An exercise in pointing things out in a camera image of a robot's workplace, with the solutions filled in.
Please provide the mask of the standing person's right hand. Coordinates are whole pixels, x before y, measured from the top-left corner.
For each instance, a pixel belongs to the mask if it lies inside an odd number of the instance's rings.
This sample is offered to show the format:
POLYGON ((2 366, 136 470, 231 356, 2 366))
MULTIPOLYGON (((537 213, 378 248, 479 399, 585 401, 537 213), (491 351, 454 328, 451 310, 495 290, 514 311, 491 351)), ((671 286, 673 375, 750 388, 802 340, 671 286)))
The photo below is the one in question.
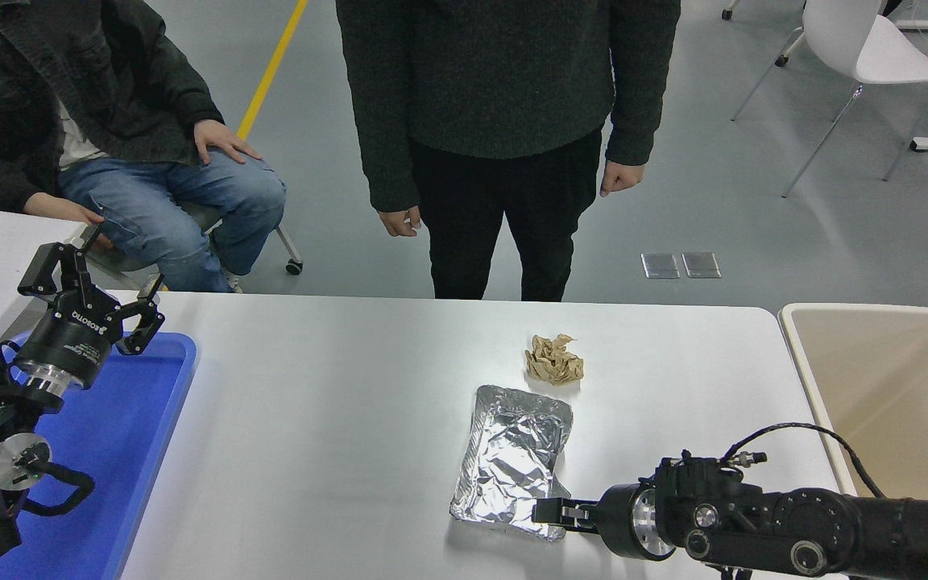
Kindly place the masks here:
POLYGON ((417 236, 423 226, 419 205, 400 212, 377 212, 377 217, 390 236, 417 236))

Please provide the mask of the standing person's left hand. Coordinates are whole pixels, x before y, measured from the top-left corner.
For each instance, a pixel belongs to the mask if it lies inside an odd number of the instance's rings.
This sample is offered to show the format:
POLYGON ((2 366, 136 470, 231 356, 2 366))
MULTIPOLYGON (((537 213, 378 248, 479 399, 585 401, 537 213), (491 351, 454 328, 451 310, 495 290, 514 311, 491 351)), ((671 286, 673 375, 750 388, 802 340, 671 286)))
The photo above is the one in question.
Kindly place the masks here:
POLYGON ((644 174, 644 165, 626 165, 607 160, 604 164, 599 196, 607 197, 612 193, 634 188, 644 180, 644 174))

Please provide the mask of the seated person's right hand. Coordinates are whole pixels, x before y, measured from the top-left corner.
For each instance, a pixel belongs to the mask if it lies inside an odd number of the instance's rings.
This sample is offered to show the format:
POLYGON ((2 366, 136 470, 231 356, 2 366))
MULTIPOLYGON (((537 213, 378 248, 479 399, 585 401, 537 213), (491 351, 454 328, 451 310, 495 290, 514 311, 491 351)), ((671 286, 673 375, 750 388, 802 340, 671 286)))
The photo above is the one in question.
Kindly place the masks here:
POLYGON ((81 222, 87 225, 101 224, 105 221, 101 214, 85 208, 80 203, 44 192, 30 195, 23 203, 23 212, 36 217, 81 222))

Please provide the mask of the seated person's left hand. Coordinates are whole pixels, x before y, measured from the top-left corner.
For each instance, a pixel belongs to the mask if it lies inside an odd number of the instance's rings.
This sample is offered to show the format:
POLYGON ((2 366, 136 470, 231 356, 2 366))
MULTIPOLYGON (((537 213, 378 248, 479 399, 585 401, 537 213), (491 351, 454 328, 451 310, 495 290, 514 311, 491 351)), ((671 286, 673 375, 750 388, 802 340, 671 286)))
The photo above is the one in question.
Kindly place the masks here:
POLYGON ((246 140, 238 137, 224 122, 202 120, 193 126, 193 143, 200 162, 211 163, 210 152, 220 151, 238 164, 247 164, 247 159, 262 160, 263 156, 246 140))

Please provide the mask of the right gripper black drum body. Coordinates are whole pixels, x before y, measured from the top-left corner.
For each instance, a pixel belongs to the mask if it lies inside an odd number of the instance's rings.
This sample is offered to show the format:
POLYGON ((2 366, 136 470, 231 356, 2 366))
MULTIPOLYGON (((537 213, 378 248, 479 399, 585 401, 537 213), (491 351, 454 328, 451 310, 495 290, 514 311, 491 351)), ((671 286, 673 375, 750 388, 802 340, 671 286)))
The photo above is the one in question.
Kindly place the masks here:
POLYGON ((637 539, 632 522, 633 508, 641 493, 651 486, 630 483, 611 486, 595 507, 595 527, 609 551, 618 557, 651 559, 651 554, 637 539))

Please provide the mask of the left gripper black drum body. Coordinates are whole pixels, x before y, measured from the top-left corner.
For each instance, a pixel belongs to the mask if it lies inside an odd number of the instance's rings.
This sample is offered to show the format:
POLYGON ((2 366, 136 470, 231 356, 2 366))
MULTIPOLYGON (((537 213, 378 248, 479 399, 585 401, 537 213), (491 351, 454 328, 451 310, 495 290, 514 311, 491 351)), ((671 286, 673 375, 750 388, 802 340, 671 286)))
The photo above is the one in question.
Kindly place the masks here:
POLYGON ((78 289, 63 291, 19 349, 16 366, 25 372, 36 366, 55 367, 82 389, 91 388, 122 336, 122 323, 108 320, 118 309, 113 296, 97 289, 87 296, 78 289))

